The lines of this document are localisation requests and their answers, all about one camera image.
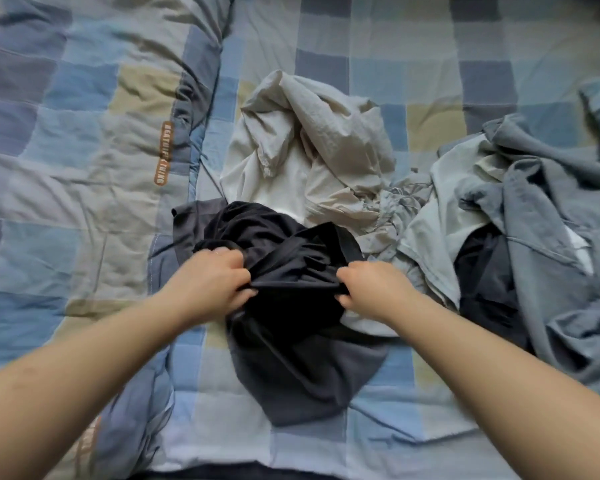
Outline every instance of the left hand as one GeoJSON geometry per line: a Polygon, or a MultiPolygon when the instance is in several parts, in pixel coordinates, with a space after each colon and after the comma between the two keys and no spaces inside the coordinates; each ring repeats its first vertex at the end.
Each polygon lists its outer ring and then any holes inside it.
{"type": "Polygon", "coordinates": [[[184,327],[224,318],[256,295],[238,288],[251,281],[240,251],[201,250],[184,263],[156,293],[164,307],[184,320],[184,327]]]}

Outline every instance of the bed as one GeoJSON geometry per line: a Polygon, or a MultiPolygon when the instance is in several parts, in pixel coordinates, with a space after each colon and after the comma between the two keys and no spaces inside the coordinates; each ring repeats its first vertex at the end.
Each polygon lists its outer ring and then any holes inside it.
{"type": "MultiPolygon", "coordinates": [[[[578,153],[596,144],[577,89],[600,76],[600,0],[0,0],[0,366],[159,289],[170,208],[213,196],[241,103],[277,69],[379,104],[396,180],[515,111],[578,153]]],[[[407,346],[343,414],[272,427],[219,324],[156,355],[51,477],[253,461],[515,477],[407,346]]]]}

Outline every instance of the hand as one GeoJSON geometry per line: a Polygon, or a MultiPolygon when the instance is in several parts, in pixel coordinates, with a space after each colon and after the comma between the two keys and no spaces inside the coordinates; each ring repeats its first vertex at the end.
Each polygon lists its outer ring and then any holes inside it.
{"type": "Polygon", "coordinates": [[[345,309],[387,325],[423,297],[404,274],[385,262],[355,261],[341,267],[337,276],[349,290],[349,295],[336,297],[345,309]]]}
{"type": "Polygon", "coordinates": [[[237,290],[250,281],[240,251],[202,250],[180,266],[156,296],[190,328],[243,306],[257,292],[237,290]]]}

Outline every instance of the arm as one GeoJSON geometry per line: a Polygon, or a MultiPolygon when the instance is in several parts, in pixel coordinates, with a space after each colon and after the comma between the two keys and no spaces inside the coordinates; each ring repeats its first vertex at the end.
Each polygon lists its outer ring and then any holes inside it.
{"type": "Polygon", "coordinates": [[[391,326],[524,479],[600,480],[600,396],[418,293],[387,263],[338,270],[341,304],[391,326]]]}
{"type": "Polygon", "coordinates": [[[151,298],[0,370],[0,480],[42,478],[162,347],[253,295],[242,254],[200,251],[151,298]]]}

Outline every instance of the right arm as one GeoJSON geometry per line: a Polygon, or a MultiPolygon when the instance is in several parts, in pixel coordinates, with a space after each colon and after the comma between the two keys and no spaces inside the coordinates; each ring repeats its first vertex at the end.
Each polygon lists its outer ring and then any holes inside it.
{"type": "Polygon", "coordinates": [[[396,268],[354,262],[338,270],[349,310],[384,322],[471,411],[525,480],[600,480],[600,396],[417,292],[396,268]]]}

